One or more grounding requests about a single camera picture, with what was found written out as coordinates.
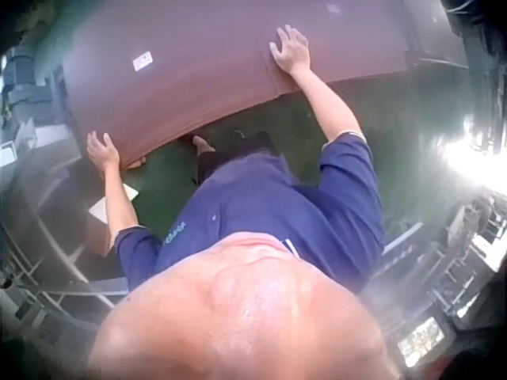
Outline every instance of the green floor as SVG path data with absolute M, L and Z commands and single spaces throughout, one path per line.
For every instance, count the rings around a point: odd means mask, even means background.
M 37 76 L 54 70 L 72 48 L 76 26 L 101 0 L 62 2 L 59 17 L 39 46 Z M 407 223 L 441 220 L 462 196 L 463 184 L 445 164 L 439 146 L 458 138 L 471 112 L 464 70 L 432 65 L 405 74 L 334 85 L 356 113 L 372 148 L 386 228 L 395 234 Z M 235 129 L 252 135 L 268 131 L 302 181 L 318 181 L 324 136 L 300 93 L 284 96 L 204 128 L 217 148 Z M 140 190 L 135 209 L 142 223 L 162 236 L 195 186 L 195 158 L 173 142 L 154 151 L 148 163 L 126 176 Z

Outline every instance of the navy polo shirt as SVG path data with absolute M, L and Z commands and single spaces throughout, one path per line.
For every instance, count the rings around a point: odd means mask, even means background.
M 235 232 L 262 232 L 358 292 L 384 246 L 372 154 L 344 133 L 320 160 L 320 184 L 300 184 L 283 157 L 256 153 L 218 168 L 193 194 L 165 241 L 144 227 L 120 231 L 115 250 L 133 290 Z

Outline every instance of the brown sheet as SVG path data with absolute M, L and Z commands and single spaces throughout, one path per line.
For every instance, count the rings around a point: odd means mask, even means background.
M 64 60 L 79 132 L 109 132 L 123 165 L 204 124 L 295 90 L 269 55 L 276 27 L 311 44 L 327 82 L 405 70 L 385 0 L 108 0 Z M 154 62 L 135 72 L 132 60 Z

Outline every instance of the hand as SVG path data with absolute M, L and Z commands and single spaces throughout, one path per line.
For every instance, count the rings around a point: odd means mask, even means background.
M 90 160 L 92 160 L 95 166 L 102 172 L 105 172 L 108 168 L 119 169 L 120 155 L 107 133 L 104 133 L 104 143 L 105 144 L 98 139 L 96 131 L 88 134 L 86 150 L 88 151 Z
M 269 43 L 271 54 L 276 63 L 287 74 L 294 76 L 294 73 L 310 69 L 310 50 L 308 40 L 297 29 L 285 25 L 285 32 L 278 28 L 278 36 L 282 41 L 282 50 L 279 51 L 274 42 Z

